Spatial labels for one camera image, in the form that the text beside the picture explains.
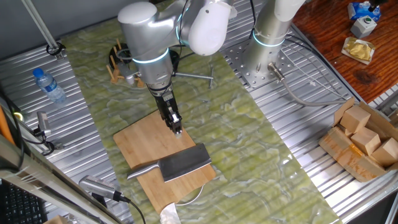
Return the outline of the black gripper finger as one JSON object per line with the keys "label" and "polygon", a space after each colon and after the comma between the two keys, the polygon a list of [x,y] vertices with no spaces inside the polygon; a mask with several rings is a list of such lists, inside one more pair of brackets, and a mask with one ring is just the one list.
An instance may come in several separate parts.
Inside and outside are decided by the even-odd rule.
{"label": "black gripper finger", "polygon": [[178,112],[173,112],[171,115],[172,118],[172,130],[175,135],[179,135],[182,133],[182,117]]}
{"label": "black gripper finger", "polygon": [[173,117],[171,116],[164,116],[163,120],[165,121],[166,125],[170,128],[170,130],[176,134],[177,133],[177,125],[174,121]]}

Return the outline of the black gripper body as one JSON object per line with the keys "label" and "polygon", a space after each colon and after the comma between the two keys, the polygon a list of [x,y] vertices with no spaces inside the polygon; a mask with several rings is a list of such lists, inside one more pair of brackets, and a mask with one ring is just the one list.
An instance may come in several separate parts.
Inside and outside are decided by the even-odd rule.
{"label": "black gripper body", "polygon": [[148,87],[150,93],[155,98],[161,117],[179,118],[172,82],[169,82],[166,86],[162,87],[155,84],[148,84]]}

